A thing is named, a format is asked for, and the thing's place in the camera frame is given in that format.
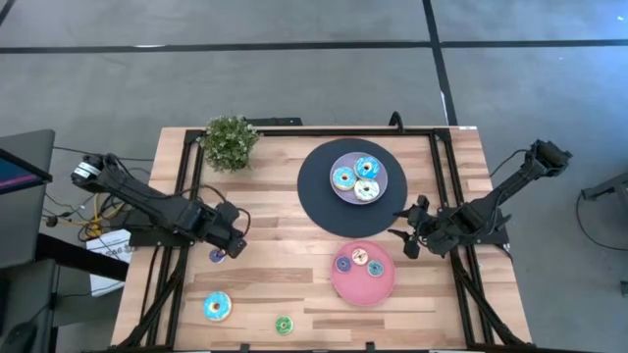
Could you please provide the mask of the large white blue-striped donut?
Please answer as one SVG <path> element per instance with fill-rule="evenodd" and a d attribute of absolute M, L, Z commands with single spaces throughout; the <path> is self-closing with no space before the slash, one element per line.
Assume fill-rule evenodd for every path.
<path fill-rule="evenodd" d="M 358 179 L 353 186 L 353 191 L 359 201 L 371 202 L 379 197 L 380 186 L 375 180 Z"/>

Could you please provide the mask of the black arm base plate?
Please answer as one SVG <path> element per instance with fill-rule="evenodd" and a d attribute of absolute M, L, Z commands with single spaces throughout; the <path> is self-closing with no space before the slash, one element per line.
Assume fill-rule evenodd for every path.
<path fill-rule="evenodd" d="M 465 204 L 455 209 L 443 209 L 439 219 L 445 222 L 445 232 L 453 234 L 459 245 L 509 242 L 505 224 L 510 215 L 504 216 L 500 208 L 477 208 Z"/>
<path fill-rule="evenodd" d="M 131 231 L 129 245 L 131 247 L 187 247 L 193 246 L 195 240 L 187 238 L 179 233 L 172 233 L 166 230 L 134 229 Z"/>

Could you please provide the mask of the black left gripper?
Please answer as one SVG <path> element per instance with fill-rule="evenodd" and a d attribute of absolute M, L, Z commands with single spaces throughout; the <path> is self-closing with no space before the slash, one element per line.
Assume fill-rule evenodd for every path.
<path fill-rule="evenodd" d="M 220 257 L 229 255 L 237 258 L 247 243 L 242 238 L 242 232 L 234 227 L 239 218 L 239 210 L 231 202 L 217 204 L 208 211 L 203 226 L 203 239 L 210 243 L 229 243 L 227 250 L 220 248 Z"/>

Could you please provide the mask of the round black placemat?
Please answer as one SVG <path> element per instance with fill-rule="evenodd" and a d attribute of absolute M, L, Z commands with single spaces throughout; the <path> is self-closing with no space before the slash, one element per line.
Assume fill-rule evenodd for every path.
<path fill-rule="evenodd" d="M 371 204 L 353 205 L 334 192 L 330 181 L 333 163 L 352 152 L 377 158 L 387 171 L 387 190 Z M 380 233 L 394 223 L 394 213 L 405 207 L 408 189 L 400 163 L 388 150 L 368 140 L 343 138 L 316 147 L 306 157 L 298 174 L 297 192 L 302 208 L 317 226 L 335 235 L 361 238 Z"/>

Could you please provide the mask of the purple plate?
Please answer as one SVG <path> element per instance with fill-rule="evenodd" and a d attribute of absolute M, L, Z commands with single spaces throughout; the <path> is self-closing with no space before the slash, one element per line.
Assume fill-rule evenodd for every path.
<path fill-rule="evenodd" d="M 332 174 L 334 172 L 335 169 L 340 168 L 340 167 L 349 167 L 352 168 L 354 171 L 354 163 L 357 159 L 359 159 L 360 157 L 363 156 L 372 156 L 369 154 L 366 154 L 364 152 L 350 152 L 347 154 L 344 154 L 342 156 L 340 156 L 332 165 L 331 170 L 330 170 L 330 184 L 332 186 L 332 190 L 333 192 L 343 201 L 349 203 L 349 204 L 353 204 L 353 205 L 367 205 L 367 204 L 372 204 L 375 201 L 379 200 L 385 193 L 385 191 L 387 190 L 388 187 L 388 182 L 389 182 L 389 178 L 388 178 L 388 172 L 384 166 L 384 164 L 379 160 L 376 159 L 380 162 L 380 172 L 379 174 L 374 178 L 374 179 L 370 179 L 370 180 L 375 180 L 379 186 L 380 186 L 380 194 L 379 197 L 377 199 L 375 199 L 374 201 L 371 202 L 364 202 L 364 201 L 359 201 L 355 195 L 354 195 L 354 191 L 353 188 L 348 190 L 348 191 L 342 191 L 342 190 L 338 190 L 334 187 L 333 182 L 332 182 Z"/>

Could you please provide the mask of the black beam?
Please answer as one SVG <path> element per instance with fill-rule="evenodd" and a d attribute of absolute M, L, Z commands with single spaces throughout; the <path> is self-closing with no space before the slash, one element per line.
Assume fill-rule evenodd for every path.
<path fill-rule="evenodd" d="M 103 255 L 98 255 L 77 245 L 65 242 L 58 238 L 40 233 L 35 248 L 36 260 L 54 260 L 58 265 L 81 270 L 90 274 L 103 270 L 103 265 L 111 261 Z M 122 262 L 118 269 L 118 276 L 128 274 L 129 264 Z"/>

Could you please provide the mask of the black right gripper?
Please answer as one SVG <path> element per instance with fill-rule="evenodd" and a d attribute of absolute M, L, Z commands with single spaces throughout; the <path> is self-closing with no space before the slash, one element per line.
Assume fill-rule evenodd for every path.
<path fill-rule="evenodd" d="M 450 226 L 451 208 L 445 208 L 436 216 L 428 214 L 430 202 L 425 195 L 419 195 L 417 201 L 408 209 L 395 212 L 394 215 L 408 220 L 417 220 L 419 238 L 431 253 L 448 253 L 456 246 L 456 237 L 447 228 Z M 389 229 L 389 232 L 403 240 L 403 253 L 409 259 L 417 259 L 420 253 L 418 238 L 406 231 Z"/>

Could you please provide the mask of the large blue iced donut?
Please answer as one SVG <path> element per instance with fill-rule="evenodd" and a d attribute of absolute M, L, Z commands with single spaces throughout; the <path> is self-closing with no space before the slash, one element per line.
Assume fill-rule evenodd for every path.
<path fill-rule="evenodd" d="M 374 179 L 380 172 L 380 162 L 372 156 L 363 156 L 354 163 L 354 173 L 361 179 Z"/>
<path fill-rule="evenodd" d="M 357 181 L 357 177 L 352 168 L 340 167 L 334 170 L 332 182 L 336 189 L 348 191 L 352 189 Z"/>

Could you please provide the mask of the flat black device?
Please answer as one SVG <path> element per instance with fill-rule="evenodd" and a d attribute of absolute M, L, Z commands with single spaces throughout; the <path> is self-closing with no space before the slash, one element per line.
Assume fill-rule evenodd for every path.
<path fill-rule="evenodd" d="M 244 119 L 252 126 L 303 126 L 301 118 L 260 118 L 260 119 Z"/>

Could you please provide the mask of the grey panel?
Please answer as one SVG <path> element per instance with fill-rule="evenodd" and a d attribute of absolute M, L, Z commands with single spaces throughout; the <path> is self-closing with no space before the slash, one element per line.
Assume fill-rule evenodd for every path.
<path fill-rule="evenodd" d="M 36 130 L 0 137 L 0 149 L 50 174 L 55 132 Z M 0 269 L 35 257 L 46 184 L 0 195 Z"/>

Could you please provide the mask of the large turquoise iced donut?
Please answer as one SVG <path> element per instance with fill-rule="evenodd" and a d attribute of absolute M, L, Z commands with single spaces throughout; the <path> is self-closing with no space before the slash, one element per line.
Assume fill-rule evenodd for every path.
<path fill-rule="evenodd" d="M 203 303 L 203 313 L 207 320 L 221 322 L 232 311 L 231 297 L 223 291 L 215 291 L 208 295 Z"/>

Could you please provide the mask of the pink plate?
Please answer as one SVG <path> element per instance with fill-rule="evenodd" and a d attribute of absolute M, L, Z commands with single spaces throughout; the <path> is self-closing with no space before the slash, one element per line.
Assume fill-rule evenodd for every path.
<path fill-rule="evenodd" d="M 355 248 L 367 251 L 369 261 L 379 260 L 385 266 L 380 277 L 371 277 L 367 272 L 367 264 L 357 266 L 352 262 L 348 273 L 336 270 L 335 261 L 339 256 L 346 256 L 351 260 L 351 253 Z M 343 245 L 333 258 L 330 269 L 330 281 L 336 292 L 345 301 L 357 306 L 376 306 L 385 301 L 393 292 L 396 281 L 396 268 L 391 255 L 380 244 L 355 240 Z"/>

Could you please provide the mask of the green plant in black pot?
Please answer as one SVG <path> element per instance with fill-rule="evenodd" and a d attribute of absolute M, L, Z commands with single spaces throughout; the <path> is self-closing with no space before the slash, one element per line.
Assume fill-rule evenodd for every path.
<path fill-rule="evenodd" d="M 245 116 L 219 116 L 207 123 L 199 143 L 210 167 L 233 173 L 249 167 L 250 154 L 261 136 Z"/>

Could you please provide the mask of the white printed paper box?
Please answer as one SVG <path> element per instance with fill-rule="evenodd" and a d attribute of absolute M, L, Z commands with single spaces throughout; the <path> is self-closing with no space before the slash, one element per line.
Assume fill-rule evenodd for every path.
<path fill-rule="evenodd" d="M 130 245 L 131 233 L 125 229 L 114 230 L 86 242 L 86 249 L 92 253 L 110 258 L 103 270 L 89 275 L 90 295 L 100 297 L 121 289 L 125 285 L 126 274 L 118 276 L 117 269 L 124 262 L 131 262 L 133 248 Z"/>

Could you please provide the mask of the tilted display screen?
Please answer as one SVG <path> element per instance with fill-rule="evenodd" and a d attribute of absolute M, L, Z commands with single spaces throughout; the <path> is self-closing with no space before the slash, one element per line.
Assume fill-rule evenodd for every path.
<path fill-rule="evenodd" d="M 0 195 L 44 185 L 52 180 L 49 173 L 0 149 Z"/>

